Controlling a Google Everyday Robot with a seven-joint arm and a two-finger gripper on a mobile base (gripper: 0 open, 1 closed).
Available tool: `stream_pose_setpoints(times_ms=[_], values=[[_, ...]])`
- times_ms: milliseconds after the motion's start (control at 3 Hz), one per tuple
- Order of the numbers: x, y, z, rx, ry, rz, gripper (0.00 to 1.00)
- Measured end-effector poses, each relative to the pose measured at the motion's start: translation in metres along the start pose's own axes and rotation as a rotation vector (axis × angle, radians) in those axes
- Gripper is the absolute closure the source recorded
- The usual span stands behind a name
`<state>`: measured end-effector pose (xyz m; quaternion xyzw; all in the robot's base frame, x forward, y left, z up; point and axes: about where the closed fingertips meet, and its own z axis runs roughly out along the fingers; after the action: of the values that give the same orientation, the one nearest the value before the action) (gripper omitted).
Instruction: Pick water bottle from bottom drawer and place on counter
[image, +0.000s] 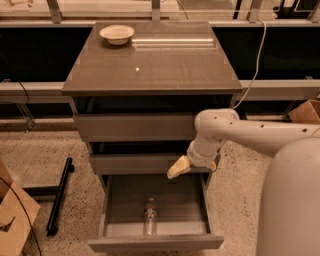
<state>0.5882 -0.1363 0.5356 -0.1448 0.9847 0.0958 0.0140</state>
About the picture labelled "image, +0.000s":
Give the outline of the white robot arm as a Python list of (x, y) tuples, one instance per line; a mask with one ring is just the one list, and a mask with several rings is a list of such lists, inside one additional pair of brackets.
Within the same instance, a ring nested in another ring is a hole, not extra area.
[(209, 109), (196, 116), (195, 128), (187, 154), (167, 176), (175, 178), (192, 167), (214, 170), (227, 141), (270, 156), (256, 256), (320, 256), (320, 126), (242, 120), (233, 109)]

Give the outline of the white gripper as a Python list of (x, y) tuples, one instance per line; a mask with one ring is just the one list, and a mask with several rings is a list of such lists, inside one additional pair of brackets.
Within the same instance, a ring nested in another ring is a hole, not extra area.
[(173, 179), (191, 170), (191, 164), (195, 167), (205, 167), (214, 172), (217, 169), (215, 158), (217, 154), (203, 156), (197, 151), (188, 150), (187, 156), (181, 156), (167, 171), (167, 177)]

